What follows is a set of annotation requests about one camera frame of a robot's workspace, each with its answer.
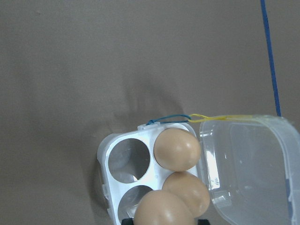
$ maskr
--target yellow string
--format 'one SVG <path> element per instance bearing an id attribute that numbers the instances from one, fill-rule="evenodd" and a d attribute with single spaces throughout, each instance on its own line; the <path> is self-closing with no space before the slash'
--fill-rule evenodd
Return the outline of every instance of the yellow string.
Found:
<path id="1" fill-rule="evenodd" d="M 236 119 L 250 119 L 252 118 L 251 115 L 226 115 L 226 116 L 215 116 L 215 117 L 209 117 L 209 116 L 204 116 L 201 114 L 193 113 L 189 115 L 190 117 L 196 116 L 200 117 L 202 119 L 199 120 L 188 120 L 191 123 L 201 123 L 204 121 L 208 120 L 236 120 Z"/>

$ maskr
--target brown egg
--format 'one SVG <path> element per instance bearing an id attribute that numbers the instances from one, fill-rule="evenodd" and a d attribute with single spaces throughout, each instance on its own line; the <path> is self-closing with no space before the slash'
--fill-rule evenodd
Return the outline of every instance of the brown egg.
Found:
<path id="1" fill-rule="evenodd" d="M 199 141 L 183 129 L 166 129 L 158 135 L 154 143 L 155 159 L 168 170 L 188 170 L 197 164 L 200 155 Z"/>
<path id="2" fill-rule="evenodd" d="M 184 202 L 172 193 L 148 192 L 135 211 L 134 225 L 195 225 Z"/>
<path id="3" fill-rule="evenodd" d="M 177 195 L 192 212 L 193 217 L 201 216 L 210 205 L 207 187 L 196 176 L 188 172 L 174 172 L 164 182 L 164 191 Z"/>

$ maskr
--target empty egg slot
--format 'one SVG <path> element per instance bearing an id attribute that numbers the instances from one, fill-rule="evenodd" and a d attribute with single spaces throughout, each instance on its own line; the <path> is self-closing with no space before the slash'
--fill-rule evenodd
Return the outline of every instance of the empty egg slot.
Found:
<path id="1" fill-rule="evenodd" d="M 139 180 L 146 173 L 149 163 L 148 147 L 134 138 L 117 143 L 108 159 L 111 175 L 122 183 L 133 183 Z"/>
<path id="2" fill-rule="evenodd" d="M 121 222 L 125 218 L 133 218 L 135 215 L 136 207 L 141 198 L 152 191 L 152 189 L 145 185 L 139 185 L 128 190 L 119 203 L 118 217 Z"/>

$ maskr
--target plastic egg container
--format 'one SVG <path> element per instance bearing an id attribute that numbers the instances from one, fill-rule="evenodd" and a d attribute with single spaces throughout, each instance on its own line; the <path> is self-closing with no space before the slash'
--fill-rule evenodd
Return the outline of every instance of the plastic egg container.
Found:
<path id="1" fill-rule="evenodd" d="M 154 158 L 167 128 L 195 135 L 185 123 L 141 125 L 100 144 L 103 192 L 115 225 L 134 217 L 140 199 L 173 171 Z M 188 170 L 207 185 L 216 212 L 231 225 L 300 224 L 300 134 L 285 119 L 247 116 L 200 124 L 201 159 Z"/>
<path id="2" fill-rule="evenodd" d="M 181 128 L 195 135 L 186 123 L 141 125 L 137 131 L 112 134 L 100 144 L 97 158 L 101 164 L 103 192 L 115 225 L 133 218 L 137 204 L 149 191 L 161 189 L 173 171 L 161 167 L 154 158 L 157 136 L 168 128 Z M 198 177 L 197 166 L 188 170 Z"/>

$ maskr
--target black object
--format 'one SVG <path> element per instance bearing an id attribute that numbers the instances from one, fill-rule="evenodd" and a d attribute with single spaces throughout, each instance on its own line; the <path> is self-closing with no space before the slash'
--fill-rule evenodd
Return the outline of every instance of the black object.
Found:
<path id="1" fill-rule="evenodd" d="M 133 225 L 133 219 L 132 218 L 123 219 L 121 225 Z"/>
<path id="2" fill-rule="evenodd" d="M 199 219 L 198 225 L 210 225 L 210 222 L 207 219 Z"/>
<path id="3" fill-rule="evenodd" d="M 132 218 L 123 219 L 121 225 L 134 225 L 133 219 Z M 198 225 L 210 225 L 210 222 L 207 219 L 199 219 Z"/>

